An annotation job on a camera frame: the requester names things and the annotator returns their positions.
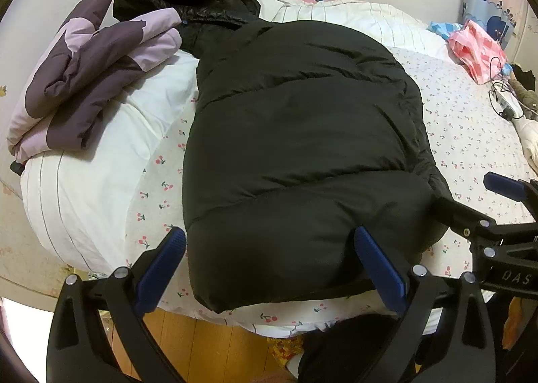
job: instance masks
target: folded purple clothing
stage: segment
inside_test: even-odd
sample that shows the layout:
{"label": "folded purple clothing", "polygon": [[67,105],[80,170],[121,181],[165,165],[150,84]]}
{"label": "folded purple clothing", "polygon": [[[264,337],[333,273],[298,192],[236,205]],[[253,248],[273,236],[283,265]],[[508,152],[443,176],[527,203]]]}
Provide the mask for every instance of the folded purple clothing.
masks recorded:
{"label": "folded purple clothing", "polygon": [[18,163],[46,150],[87,149],[109,100],[181,46],[173,8],[99,29],[111,2],[79,2],[31,73],[7,132]]}

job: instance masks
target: blue gripper pad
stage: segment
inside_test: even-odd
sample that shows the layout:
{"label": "blue gripper pad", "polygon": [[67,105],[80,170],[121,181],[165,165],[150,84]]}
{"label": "blue gripper pad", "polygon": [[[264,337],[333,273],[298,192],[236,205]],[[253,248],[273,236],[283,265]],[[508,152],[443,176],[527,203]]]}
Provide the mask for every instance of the blue gripper pad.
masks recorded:
{"label": "blue gripper pad", "polygon": [[504,177],[498,173],[486,173],[484,175],[484,186],[486,189],[516,202],[523,202],[527,199],[525,186],[521,181]]}
{"label": "blue gripper pad", "polygon": [[355,252],[366,269],[385,307],[402,316],[407,309],[405,284],[364,227],[354,235]]}
{"label": "blue gripper pad", "polygon": [[185,254],[187,239],[182,229],[176,229],[136,286],[134,312],[142,318],[153,312],[170,283],[174,272]]}

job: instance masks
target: cherry print bed sheet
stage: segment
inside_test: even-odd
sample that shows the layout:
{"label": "cherry print bed sheet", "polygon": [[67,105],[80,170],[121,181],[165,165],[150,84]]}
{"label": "cherry print bed sheet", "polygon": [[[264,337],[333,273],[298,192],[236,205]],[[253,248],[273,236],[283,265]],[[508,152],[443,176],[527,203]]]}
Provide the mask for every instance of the cherry print bed sheet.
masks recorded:
{"label": "cherry print bed sheet", "polygon": [[[482,184],[488,171],[516,179],[534,177],[512,124],[491,109],[487,86],[477,85],[462,66],[405,49],[390,50],[421,89],[431,148],[454,198],[498,223],[530,221],[523,206],[486,191]],[[141,177],[127,215],[127,264],[156,247],[171,226],[184,227],[182,163],[195,104],[196,97],[162,139]],[[448,231],[424,253],[422,262],[436,275],[458,277],[472,269],[469,243]],[[216,314],[193,297],[188,251],[159,305],[217,324],[240,325],[268,337],[324,329],[340,319],[364,313],[389,313],[377,292],[371,291],[324,301],[258,304]],[[439,314],[432,312],[425,333],[435,330]]]}

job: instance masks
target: person's hand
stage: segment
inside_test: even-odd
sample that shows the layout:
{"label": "person's hand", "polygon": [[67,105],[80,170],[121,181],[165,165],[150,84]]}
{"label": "person's hand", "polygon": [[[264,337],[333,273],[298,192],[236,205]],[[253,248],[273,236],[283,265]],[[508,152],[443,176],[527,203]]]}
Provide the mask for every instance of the person's hand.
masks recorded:
{"label": "person's hand", "polygon": [[276,374],[270,376],[258,377],[252,381],[252,383],[295,383],[297,380],[293,377],[288,370],[281,370]]}

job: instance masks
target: black cable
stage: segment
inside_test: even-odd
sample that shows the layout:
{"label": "black cable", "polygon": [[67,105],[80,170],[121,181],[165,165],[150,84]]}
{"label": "black cable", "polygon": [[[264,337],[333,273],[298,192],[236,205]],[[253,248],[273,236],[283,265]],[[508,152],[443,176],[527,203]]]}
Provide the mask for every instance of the black cable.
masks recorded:
{"label": "black cable", "polygon": [[[497,59],[497,60],[499,61],[499,73],[500,73],[500,75],[501,75],[501,81],[498,81],[498,80],[496,81],[496,80],[494,80],[494,78],[493,78],[493,60],[494,60],[494,59]],[[512,95],[516,98],[516,100],[517,100],[518,102],[519,102],[519,99],[518,99],[517,96],[516,96],[514,93],[512,93],[512,91],[505,85],[504,75],[502,74],[502,62],[501,62],[501,59],[500,59],[499,57],[493,57],[493,58],[491,59],[491,61],[490,61],[490,80],[491,80],[491,89],[490,89],[490,91],[488,91],[488,96],[489,96],[489,98],[490,98],[490,105],[491,105],[491,108],[493,109],[493,111],[495,111],[495,114],[497,114],[499,117],[502,117],[503,119],[506,120],[506,118],[505,118],[505,117],[503,116],[503,114],[502,114],[502,113],[503,113],[504,111],[506,111],[506,110],[503,110],[502,112],[497,112],[497,110],[496,110],[495,107],[493,106],[493,102],[491,101],[491,94],[497,92],[497,90],[495,89],[496,84],[499,84],[499,83],[500,83],[500,85],[501,85],[501,88],[500,88],[500,90],[499,90],[500,93],[510,93],[510,94],[512,94]],[[520,118],[522,118],[522,117],[524,117],[524,114],[521,114],[521,116],[519,116],[519,117],[511,117],[510,119],[511,119],[511,120],[517,120],[517,119],[520,119]]]}

